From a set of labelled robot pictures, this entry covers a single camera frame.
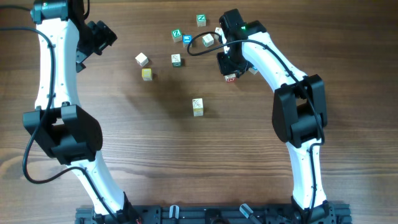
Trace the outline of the red M wooden block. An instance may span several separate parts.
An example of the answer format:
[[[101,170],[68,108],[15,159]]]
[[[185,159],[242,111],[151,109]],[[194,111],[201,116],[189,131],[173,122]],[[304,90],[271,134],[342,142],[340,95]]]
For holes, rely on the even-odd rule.
[[[227,83],[229,83],[229,82],[234,82],[237,79],[237,77],[236,77],[235,73],[232,73],[232,74],[229,74],[229,75],[225,75],[224,79],[225,79],[225,81]]]

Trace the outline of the plain A wooden block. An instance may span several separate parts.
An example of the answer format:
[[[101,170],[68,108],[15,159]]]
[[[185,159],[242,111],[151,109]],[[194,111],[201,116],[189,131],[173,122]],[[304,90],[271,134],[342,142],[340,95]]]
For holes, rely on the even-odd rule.
[[[194,112],[203,111],[203,99],[195,98],[192,100],[193,110]]]

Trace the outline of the red G wooden block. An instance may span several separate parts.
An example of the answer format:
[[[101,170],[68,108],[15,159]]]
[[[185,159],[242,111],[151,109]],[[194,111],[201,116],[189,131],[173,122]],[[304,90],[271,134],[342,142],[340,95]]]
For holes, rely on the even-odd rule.
[[[195,108],[193,110],[193,115],[194,116],[203,116],[203,110],[201,108]]]

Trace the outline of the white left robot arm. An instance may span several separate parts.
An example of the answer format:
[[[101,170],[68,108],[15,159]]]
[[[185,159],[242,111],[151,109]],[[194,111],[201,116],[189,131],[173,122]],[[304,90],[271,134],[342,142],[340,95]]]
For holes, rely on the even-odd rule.
[[[81,107],[76,84],[83,62],[101,55],[116,34],[88,21],[86,1],[35,1],[30,13],[40,40],[39,92],[34,110],[23,115],[30,140],[73,172],[90,196],[93,208],[77,210],[78,223],[140,223],[104,162],[101,126]]]

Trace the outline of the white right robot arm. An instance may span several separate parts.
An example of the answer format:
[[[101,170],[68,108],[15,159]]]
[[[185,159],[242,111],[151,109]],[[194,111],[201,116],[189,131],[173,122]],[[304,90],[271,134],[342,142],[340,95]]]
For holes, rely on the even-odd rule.
[[[311,223],[326,214],[320,173],[320,148],[328,118],[323,80],[295,67],[271,41],[259,22],[220,20],[224,51],[218,63],[223,75],[237,76],[254,67],[274,93],[272,126],[289,151],[294,188],[292,202]]]

